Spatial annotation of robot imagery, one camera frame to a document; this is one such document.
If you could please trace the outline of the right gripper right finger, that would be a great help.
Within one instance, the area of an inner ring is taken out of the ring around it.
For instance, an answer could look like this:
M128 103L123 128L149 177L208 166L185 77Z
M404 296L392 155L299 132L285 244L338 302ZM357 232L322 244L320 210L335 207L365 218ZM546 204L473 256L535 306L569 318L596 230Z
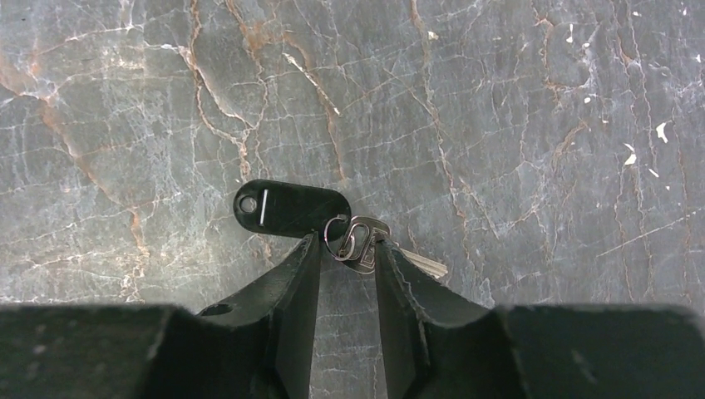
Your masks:
M704 319L667 305L484 308L376 245L390 398L701 398Z

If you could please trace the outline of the key with black tag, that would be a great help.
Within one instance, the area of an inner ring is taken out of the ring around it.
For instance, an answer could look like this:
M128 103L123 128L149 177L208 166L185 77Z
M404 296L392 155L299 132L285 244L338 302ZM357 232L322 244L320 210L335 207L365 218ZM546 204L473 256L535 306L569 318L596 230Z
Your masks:
M343 194L322 187L251 180L236 192L233 211L253 233L297 239L316 234L335 260L360 274L374 272L376 242L392 235L388 224L354 215Z

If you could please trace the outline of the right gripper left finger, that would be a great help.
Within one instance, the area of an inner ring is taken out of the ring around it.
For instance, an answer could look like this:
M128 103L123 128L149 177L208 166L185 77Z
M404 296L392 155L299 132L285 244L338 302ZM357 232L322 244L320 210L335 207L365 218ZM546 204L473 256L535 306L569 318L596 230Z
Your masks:
M4 305L1 395L306 398L320 266L309 234L199 313L164 303Z

